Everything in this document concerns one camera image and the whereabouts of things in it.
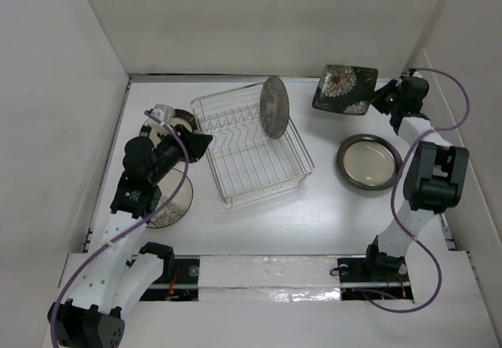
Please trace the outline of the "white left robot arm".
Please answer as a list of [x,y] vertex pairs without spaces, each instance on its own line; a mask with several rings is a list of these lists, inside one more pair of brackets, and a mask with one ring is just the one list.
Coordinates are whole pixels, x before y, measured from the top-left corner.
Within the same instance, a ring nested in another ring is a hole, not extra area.
[[48,312],[55,347],[117,347],[125,332],[124,316],[154,281],[167,282],[175,271],[173,249],[148,242],[128,264],[149,222],[169,203],[159,182],[179,162],[200,160],[211,135],[183,125],[160,126],[159,143],[136,136],[125,145],[123,173],[110,206],[100,247],[74,272]]

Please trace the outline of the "black floral square plate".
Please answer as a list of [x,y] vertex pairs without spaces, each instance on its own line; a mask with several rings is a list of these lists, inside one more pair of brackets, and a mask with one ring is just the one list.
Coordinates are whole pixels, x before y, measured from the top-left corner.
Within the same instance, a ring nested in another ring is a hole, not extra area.
[[312,100],[314,109],[334,114],[362,116],[367,113],[378,70],[369,67],[326,65]]

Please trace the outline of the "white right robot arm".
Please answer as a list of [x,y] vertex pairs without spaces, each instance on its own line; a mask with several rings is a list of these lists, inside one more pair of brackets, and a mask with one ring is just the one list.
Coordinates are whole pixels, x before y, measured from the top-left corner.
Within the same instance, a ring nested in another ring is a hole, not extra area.
[[410,74],[379,89],[372,102],[390,116],[395,133],[409,144],[391,192],[395,201],[403,182],[403,203],[400,208],[391,206],[393,220],[368,246],[362,261],[363,273],[372,280],[397,273],[423,228],[434,216],[457,206],[464,189],[469,152],[443,139],[421,113],[428,90],[425,79]]

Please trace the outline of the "grey reindeer round plate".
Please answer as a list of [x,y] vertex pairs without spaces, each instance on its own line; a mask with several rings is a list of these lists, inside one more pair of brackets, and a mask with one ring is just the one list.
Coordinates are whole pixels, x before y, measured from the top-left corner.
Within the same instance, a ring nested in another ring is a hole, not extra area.
[[273,140],[280,139],[289,123],[289,96],[281,78],[269,77],[260,93],[260,122]]

